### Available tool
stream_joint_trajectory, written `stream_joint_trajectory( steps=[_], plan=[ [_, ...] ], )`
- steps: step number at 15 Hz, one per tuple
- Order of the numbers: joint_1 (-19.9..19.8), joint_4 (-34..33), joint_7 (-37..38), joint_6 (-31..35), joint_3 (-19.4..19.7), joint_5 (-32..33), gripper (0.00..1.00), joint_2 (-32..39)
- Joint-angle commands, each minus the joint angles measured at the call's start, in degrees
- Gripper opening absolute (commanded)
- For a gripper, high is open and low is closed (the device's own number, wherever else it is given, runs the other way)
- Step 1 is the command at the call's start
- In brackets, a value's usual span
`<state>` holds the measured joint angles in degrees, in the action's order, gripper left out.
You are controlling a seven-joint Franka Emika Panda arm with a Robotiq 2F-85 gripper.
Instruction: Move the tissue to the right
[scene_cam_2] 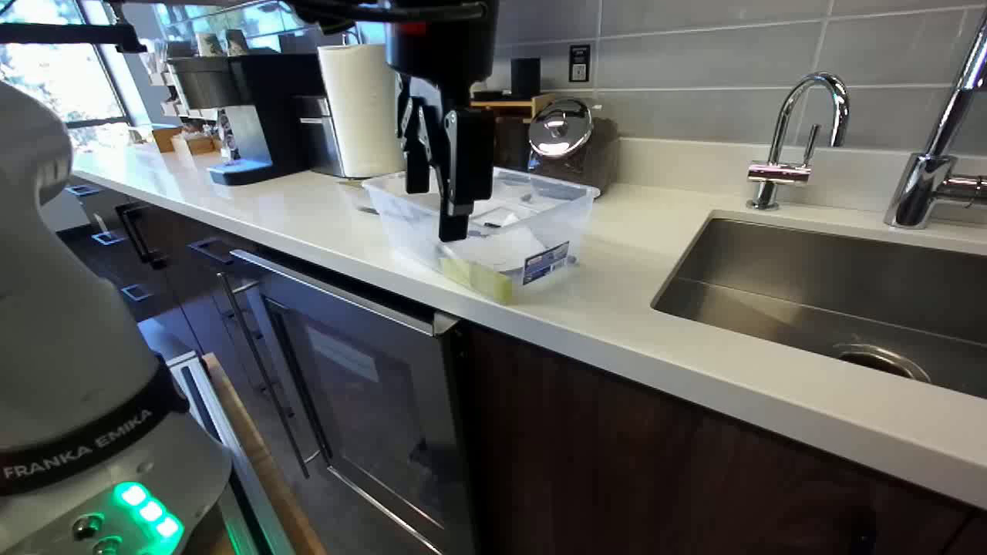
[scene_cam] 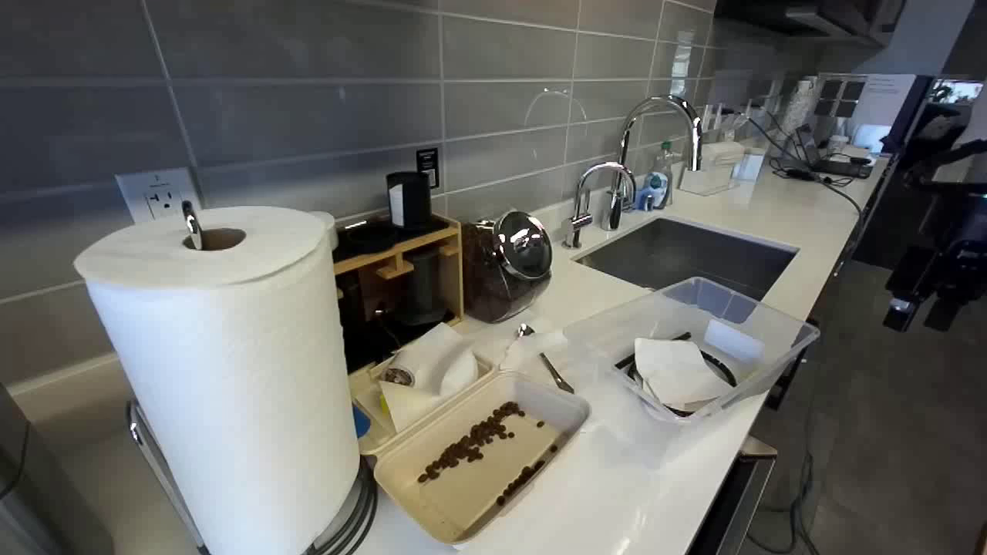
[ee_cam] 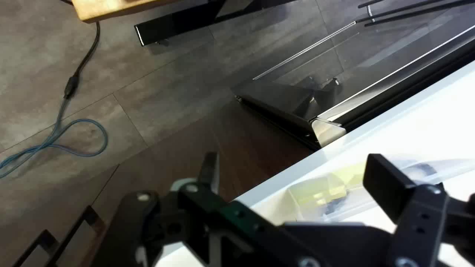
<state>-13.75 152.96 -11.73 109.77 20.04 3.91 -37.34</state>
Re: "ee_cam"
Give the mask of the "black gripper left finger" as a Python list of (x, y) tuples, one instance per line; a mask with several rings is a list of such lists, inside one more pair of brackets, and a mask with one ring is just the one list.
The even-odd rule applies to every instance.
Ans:
[(218, 192), (220, 181), (220, 157), (217, 153), (206, 153), (198, 181), (208, 187), (211, 192)]

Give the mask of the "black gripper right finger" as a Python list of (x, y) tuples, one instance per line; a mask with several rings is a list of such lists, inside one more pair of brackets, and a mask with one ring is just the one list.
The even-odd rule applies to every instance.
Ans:
[(396, 223), (416, 189), (416, 183), (383, 154), (370, 154), (365, 163), (364, 189)]

